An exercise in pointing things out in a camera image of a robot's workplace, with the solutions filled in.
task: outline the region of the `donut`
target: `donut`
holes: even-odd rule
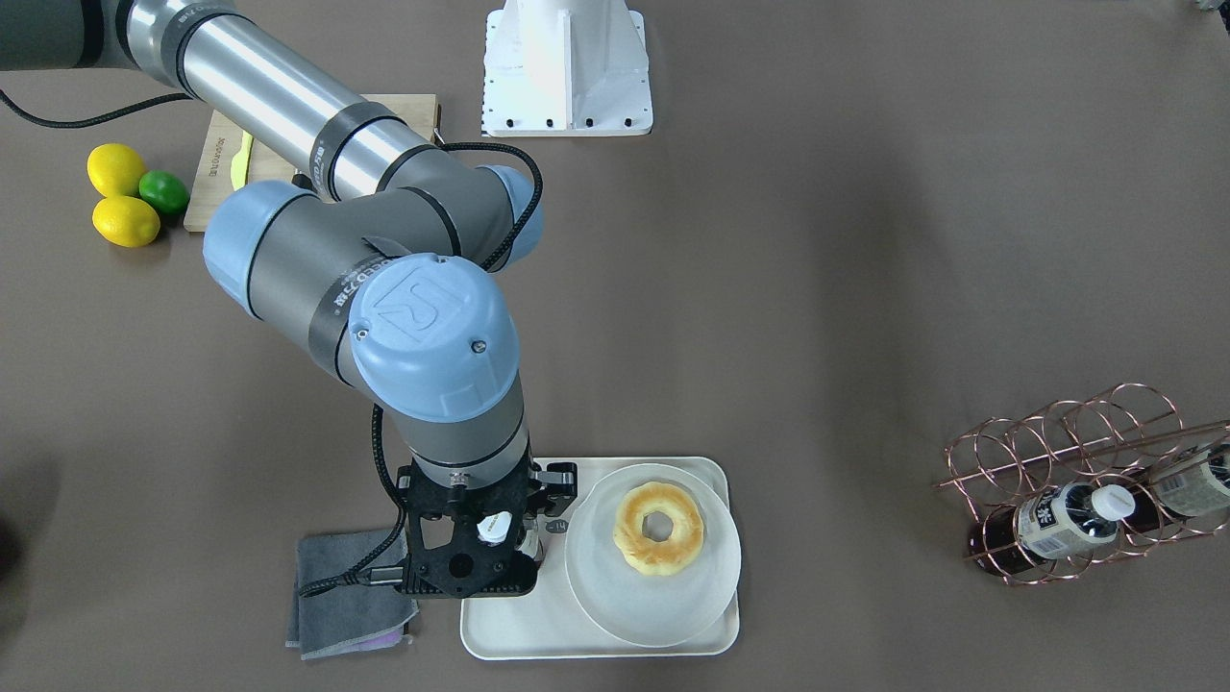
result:
[[[645,517],[670,519],[670,536],[658,542],[645,535]],[[678,486],[652,481],[629,490],[615,510],[611,536],[624,559],[646,576],[672,576],[692,564],[705,545],[705,522],[696,503]]]

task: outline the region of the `lime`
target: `lime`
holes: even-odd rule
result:
[[[132,146],[111,143],[96,146],[86,159],[90,182],[103,197],[137,194],[137,184],[145,173],[145,161]]]
[[[160,214],[175,216],[188,208],[188,188],[183,181],[166,171],[149,171],[137,184],[141,199],[150,203]]]
[[[157,237],[162,220],[135,197],[105,197],[93,208],[93,227],[116,245],[140,247]]]

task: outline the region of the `yellow lemon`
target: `yellow lemon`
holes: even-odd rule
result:
[[[140,247],[157,237],[162,220],[154,206],[141,199],[106,197],[93,208],[93,227],[116,245]]]
[[[145,161],[132,146],[113,141],[90,151],[85,171],[90,175],[93,188],[103,197],[134,197],[137,186],[145,175]]]

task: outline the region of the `gray towel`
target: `gray towel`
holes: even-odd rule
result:
[[[387,535],[387,531],[365,531],[312,536],[299,542],[287,647],[303,651],[303,660],[385,649],[402,640],[402,627],[418,613],[418,604],[391,586],[338,586],[311,599],[299,597],[300,584],[351,569]],[[371,564],[391,565],[405,557],[402,535]]]

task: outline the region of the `light blue cap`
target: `light blue cap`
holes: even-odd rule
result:
[[[515,168],[508,166],[478,166],[480,168],[487,168],[496,173],[501,182],[504,183],[504,189],[508,191],[508,200],[513,206],[513,221],[522,216],[522,211],[529,205],[530,198],[534,197],[534,183],[519,173]],[[525,221],[525,227],[517,234],[517,240],[513,241],[512,248],[508,251],[508,261],[504,262],[504,267],[520,259],[522,257],[529,254],[538,247],[539,240],[542,240],[542,204],[534,209],[530,214],[530,219]]]
[[[257,313],[248,300],[247,279],[256,248],[278,211],[308,194],[310,192],[280,179],[253,182],[231,193],[209,219],[205,267],[218,285],[253,317]]]
[[[462,257],[394,259],[355,293],[347,331],[371,392],[418,420],[470,420],[517,380],[520,343],[504,295]]]

